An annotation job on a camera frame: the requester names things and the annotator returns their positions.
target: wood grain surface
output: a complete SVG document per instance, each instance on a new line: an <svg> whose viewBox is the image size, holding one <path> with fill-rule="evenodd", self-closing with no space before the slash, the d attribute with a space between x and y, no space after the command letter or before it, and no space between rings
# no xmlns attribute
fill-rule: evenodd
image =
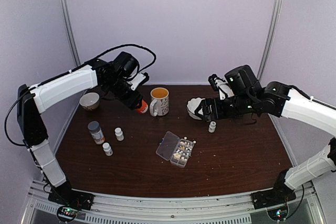
<svg viewBox="0 0 336 224"><path fill-rule="evenodd" d="M157 86L139 87L147 103ZM79 107L57 153L73 188L137 197L195 197L242 193L272 187L290 160L268 115L254 125L250 115L220 120L215 133L208 123L189 117L194 97L216 97L210 86L161 86L170 92L170 111L163 117L138 114L119 101L101 101L96 111ZM113 149L105 156L87 126L98 121ZM118 142L114 129L125 139ZM155 151L165 133L196 140L185 168L172 165Z"/></svg>

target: bottle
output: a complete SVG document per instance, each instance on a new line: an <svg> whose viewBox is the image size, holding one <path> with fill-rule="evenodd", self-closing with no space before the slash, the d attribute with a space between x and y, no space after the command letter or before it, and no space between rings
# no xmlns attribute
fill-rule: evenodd
<svg viewBox="0 0 336 224"><path fill-rule="evenodd" d="M92 121L89 123L88 129L96 144L102 144L105 142L105 137L97 121Z"/></svg>
<svg viewBox="0 0 336 224"><path fill-rule="evenodd" d="M109 143L104 143L103 144L103 149L104 152L107 156L111 156L113 154L112 148Z"/></svg>
<svg viewBox="0 0 336 224"><path fill-rule="evenodd" d="M124 140L124 134L121 130L121 128L115 128L114 130L115 136L117 137L118 141L123 141Z"/></svg>
<svg viewBox="0 0 336 224"><path fill-rule="evenodd" d="M216 122L212 121L209 125L209 132L214 133L216 129Z"/></svg>

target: dark wooden table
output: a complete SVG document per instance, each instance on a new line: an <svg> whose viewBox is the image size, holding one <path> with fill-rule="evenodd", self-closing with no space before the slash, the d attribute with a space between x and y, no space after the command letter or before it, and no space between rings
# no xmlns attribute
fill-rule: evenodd
<svg viewBox="0 0 336 224"><path fill-rule="evenodd" d="M208 123L189 117L186 103L193 97L216 97L210 86L164 86L170 92L170 111L163 117L140 115L119 101L101 101L96 111L79 107L57 153L75 189L137 197L194 197L242 193L272 187L280 171L291 167L268 115L254 125L250 115ZM147 103L154 86L139 87ZM105 156L87 129L97 120L113 149ZM118 142L114 129L125 139ZM196 140L185 168L172 165L155 151L167 131Z"/></svg>

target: white wall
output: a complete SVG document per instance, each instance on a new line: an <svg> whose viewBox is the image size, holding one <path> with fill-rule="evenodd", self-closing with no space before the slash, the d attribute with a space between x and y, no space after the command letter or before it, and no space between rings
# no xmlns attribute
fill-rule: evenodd
<svg viewBox="0 0 336 224"><path fill-rule="evenodd" d="M41 82L74 67L59 0L0 0L0 222L18 223L32 178L38 172L24 147L5 138L3 120L17 98L17 88ZM50 110L45 120L51 146L76 103L72 98ZM8 121L10 136L22 134L15 118Z"/></svg>
<svg viewBox="0 0 336 224"><path fill-rule="evenodd" d="M283 0L263 85L295 84L309 95L336 104L336 0ZM280 119L299 163L326 146L332 136L303 123ZM336 223L335 174L315 179L329 224Z"/></svg>
<svg viewBox="0 0 336 224"><path fill-rule="evenodd" d="M207 83L263 55L274 0L68 0L79 56L129 42L157 54L149 83ZM152 59L124 49L144 65ZM111 54L106 59L113 59Z"/></svg>

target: bowl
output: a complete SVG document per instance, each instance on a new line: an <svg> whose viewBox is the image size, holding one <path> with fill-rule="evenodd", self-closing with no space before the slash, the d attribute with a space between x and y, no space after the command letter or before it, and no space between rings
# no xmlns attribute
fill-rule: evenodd
<svg viewBox="0 0 336 224"><path fill-rule="evenodd" d="M204 100L205 98L192 98L191 100L188 101L187 103L187 111L188 114L191 118L196 119L196 120L202 120L201 118L199 118L197 115L195 115L195 110L197 109L197 107L199 106L199 104L201 103L202 100Z"/></svg>
<svg viewBox="0 0 336 224"><path fill-rule="evenodd" d="M99 95L97 93L87 93L83 95L79 104L87 111L95 110L99 106Z"/></svg>

